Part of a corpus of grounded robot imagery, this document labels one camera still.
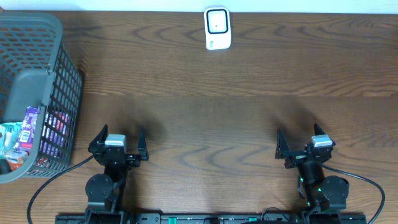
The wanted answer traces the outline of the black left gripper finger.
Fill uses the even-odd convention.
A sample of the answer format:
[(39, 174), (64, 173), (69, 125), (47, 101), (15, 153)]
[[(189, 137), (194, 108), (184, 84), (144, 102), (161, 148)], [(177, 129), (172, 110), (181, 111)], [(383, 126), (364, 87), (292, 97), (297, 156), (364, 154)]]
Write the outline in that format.
[(104, 143), (108, 137), (108, 125), (105, 124), (99, 134), (90, 142), (90, 146), (97, 146), (98, 144)]
[(139, 155), (148, 155), (147, 144), (145, 139), (144, 128), (142, 127), (139, 133), (139, 139), (137, 143), (137, 150)]

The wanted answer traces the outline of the purple snack packet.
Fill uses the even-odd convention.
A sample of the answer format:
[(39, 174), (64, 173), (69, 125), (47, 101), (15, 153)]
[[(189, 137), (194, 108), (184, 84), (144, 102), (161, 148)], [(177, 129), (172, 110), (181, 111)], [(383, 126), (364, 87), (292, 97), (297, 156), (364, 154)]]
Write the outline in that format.
[(35, 127), (40, 114), (39, 108), (28, 107), (22, 122), (21, 131), (14, 148), (18, 151), (25, 151), (30, 154), (33, 148)]

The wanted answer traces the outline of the small orange white box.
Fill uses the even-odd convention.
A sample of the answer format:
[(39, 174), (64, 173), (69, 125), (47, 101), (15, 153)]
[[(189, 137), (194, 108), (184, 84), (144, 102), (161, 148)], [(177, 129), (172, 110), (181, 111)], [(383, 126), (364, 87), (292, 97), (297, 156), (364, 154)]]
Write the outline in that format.
[(29, 157), (29, 153), (25, 151), (9, 151), (5, 155), (5, 159), (12, 171), (18, 170)]

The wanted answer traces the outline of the teal snack packet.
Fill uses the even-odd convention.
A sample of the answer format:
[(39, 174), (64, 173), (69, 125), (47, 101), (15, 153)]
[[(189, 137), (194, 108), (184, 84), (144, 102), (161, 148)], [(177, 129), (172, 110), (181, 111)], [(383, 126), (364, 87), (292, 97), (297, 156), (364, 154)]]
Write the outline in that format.
[(21, 127), (22, 122), (1, 124), (1, 159), (4, 159), (6, 153), (14, 149)]

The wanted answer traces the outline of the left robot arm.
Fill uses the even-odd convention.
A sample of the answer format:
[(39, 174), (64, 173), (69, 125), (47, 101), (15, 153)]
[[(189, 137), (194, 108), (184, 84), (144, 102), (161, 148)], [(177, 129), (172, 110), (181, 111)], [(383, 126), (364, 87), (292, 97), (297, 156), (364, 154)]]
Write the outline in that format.
[(102, 174), (92, 176), (86, 183), (88, 206), (83, 223), (134, 223), (134, 216), (123, 210), (122, 200), (128, 172), (149, 159), (144, 130), (139, 132), (137, 154), (126, 152), (126, 137), (109, 134), (105, 125), (90, 142), (88, 151), (104, 167)]

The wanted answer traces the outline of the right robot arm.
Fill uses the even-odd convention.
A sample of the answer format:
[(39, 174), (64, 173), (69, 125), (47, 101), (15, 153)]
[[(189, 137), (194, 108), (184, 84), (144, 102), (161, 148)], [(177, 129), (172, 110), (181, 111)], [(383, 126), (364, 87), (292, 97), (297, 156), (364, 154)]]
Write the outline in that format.
[(346, 208), (349, 182), (336, 175), (325, 176), (322, 165), (331, 159), (335, 142), (318, 124), (314, 135), (301, 151), (291, 151), (281, 129), (277, 130), (275, 158), (283, 159), (286, 169), (297, 168), (300, 186), (308, 208), (298, 215), (301, 223), (341, 223)]

